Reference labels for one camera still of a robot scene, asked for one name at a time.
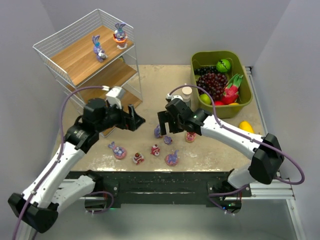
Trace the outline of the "purple bunny with tube toy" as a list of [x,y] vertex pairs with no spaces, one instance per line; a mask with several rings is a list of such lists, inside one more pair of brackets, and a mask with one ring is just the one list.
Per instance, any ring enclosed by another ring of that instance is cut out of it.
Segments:
[[96,59],[102,63],[108,56],[105,53],[105,50],[102,48],[99,42],[100,35],[92,36],[92,43],[93,43],[93,52],[96,54]]

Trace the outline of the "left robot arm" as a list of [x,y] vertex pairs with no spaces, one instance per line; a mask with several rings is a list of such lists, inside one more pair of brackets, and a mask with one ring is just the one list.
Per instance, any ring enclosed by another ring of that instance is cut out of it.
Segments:
[[145,121],[132,104],[124,111],[121,105],[110,105],[101,98],[90,99],[83,114],[63,135],[57,154],[33,185],[9,197],[8,204],[14,214],[39,233],[48,231],[59,215],[60,204],[52,202],[54,193],[71,168],[99,140],[99,134],[113,127],[134,132]]

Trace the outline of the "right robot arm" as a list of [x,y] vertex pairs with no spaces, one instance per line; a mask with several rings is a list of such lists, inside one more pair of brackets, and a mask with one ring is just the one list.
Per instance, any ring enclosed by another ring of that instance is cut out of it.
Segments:
[[269,185],[284,161],[278,152],[281,149],[279,141],[273,134],[262,136],[241,130],[202,108],[192,111],[179,98],[168,102],[157,116],[161,135],[183,131],[196,133],[222,142],[250,160],[249,164],[232,169],[218,182],[213,188],[217,193],[235,191],[255,181]]

